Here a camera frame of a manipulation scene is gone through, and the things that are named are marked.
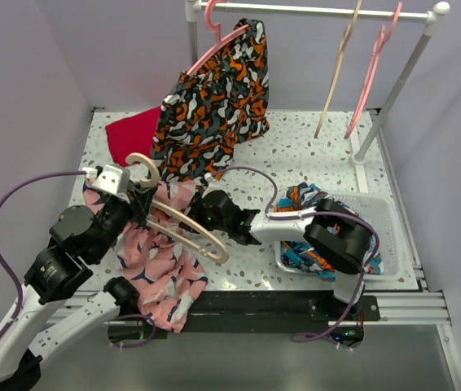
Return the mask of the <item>pink navy patterned shorts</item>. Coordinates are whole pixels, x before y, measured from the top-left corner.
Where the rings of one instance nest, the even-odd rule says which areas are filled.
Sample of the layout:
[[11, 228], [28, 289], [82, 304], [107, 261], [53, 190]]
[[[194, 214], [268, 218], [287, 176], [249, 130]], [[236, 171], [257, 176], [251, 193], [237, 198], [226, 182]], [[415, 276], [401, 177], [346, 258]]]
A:
[[[107, 195], [83, 182], [86, 206], [97, 214]], [[162, 182], [154, 196], [169, 207], [186, 212], [195, 194], [202, 189], [194, 181]], [[179, 333], [185, 326], [191, 305], [208, 284], [204, 267], [183, 244], [168, 236], [129, 222], [114, 244], [121, 273], [139, 293], [138, 309], [155, 325]]]

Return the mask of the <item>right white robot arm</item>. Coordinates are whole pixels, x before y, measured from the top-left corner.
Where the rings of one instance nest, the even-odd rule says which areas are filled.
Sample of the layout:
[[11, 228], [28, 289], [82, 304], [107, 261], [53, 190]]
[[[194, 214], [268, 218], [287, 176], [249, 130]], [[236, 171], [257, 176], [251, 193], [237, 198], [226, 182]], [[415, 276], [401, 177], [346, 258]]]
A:
[[217, 190], [195, 198], [188, 217], [244, 246], [308, 244], [335, 271], [335, 315], [350, 320], [361, 311], [365, 267], [378, 253], [380, 238], [369, 223], [338, 201], [324, 198], [305, 209], [266, 212], [242, 209], [224, 191]]

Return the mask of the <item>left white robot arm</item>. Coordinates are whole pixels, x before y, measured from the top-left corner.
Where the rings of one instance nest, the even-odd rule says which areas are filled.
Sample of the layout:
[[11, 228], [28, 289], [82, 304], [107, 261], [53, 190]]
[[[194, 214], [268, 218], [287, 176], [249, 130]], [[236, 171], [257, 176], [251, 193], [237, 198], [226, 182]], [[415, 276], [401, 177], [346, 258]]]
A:
[[15, 283], [17, 298], [0, 322], [0, 390], [30, 390], [51, 358], [108, 320], [131, 319], [140, 294], [123, 277], [112, 277], [86, 305], [53, 327], [47, 320], [92, 277], [126, 226], [144, 223], [154, 190], [139, 185], [123, 200], [108, 195], [94, 213], [71, 206], [50, 228], [50, 242]]

